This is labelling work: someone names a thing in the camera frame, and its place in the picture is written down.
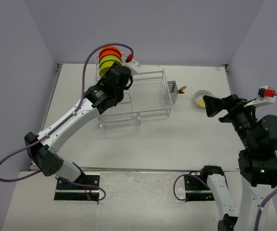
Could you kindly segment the yellow sun blue pattern bowl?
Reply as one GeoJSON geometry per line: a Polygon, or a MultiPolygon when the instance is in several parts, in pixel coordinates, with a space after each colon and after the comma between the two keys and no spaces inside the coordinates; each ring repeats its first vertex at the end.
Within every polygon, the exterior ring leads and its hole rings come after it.
{"type": "Polygon", "coordinates": [[[200,108],[205,108],[205,102],[203,100],[204,96],[215,97],[215,95],[208,90],[198,90],[197,92],[195,92],[194,101],[200,108]]]}

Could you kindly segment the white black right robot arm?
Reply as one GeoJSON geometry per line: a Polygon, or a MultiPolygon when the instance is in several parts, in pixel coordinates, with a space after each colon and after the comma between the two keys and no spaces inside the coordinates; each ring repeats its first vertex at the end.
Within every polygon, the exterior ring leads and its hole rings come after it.
{"type": "Polygon", "coordinates": [[[256,118],[257,107],[275,102],[275,98],[258,97],[252,101],[237,95],[219,99],[203,97],[208,117],[227,110],[221,123],[230,123],[244,149],[239,152],[242,195],[236,209],[226,185],[223,170],[218,166],[204,166],[199,183],[210,189],[220,214],[219,231],[262,231],[270,199],[277,193],[277,116],[256,118]]]}

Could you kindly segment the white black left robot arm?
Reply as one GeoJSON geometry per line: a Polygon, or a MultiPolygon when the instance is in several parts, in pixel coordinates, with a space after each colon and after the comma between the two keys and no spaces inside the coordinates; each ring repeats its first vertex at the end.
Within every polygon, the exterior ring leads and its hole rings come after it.
{"type": "Polygon", "coordinates": [[[85,182],[83,171],[57,155],[60,148],[86,123],[103,114],[107,109],[117,106],[124,98],[124,91],[133,83],[131,70],[123,65],[113,64],[97,84],[83,94],[70,111],[53,125],[34,134],[29,132],[24,141],[27,153],[44,176],[56,175],[67,179],[74,189],[80,189],[85,182]]]}

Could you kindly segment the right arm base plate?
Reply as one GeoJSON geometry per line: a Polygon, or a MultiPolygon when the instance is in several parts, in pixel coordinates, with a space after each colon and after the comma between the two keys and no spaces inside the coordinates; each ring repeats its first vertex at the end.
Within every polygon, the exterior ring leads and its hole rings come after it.
{"type": "Polygon", "coordinates": [[[214,201],[212,192],[197,178],[184,176],[186,202],[214,201]]]}

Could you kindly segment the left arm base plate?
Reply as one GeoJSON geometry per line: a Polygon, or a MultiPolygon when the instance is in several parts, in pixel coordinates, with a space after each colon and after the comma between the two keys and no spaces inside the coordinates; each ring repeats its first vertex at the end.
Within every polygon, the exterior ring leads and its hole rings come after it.
{"type": "Polygon", "coordinates": [[[54,201],[94,201],[100,199],[100,175],[87,174],[77,184],[84,186],[76,186],[65,180],[55,177],[57,179],[54,201]]]}

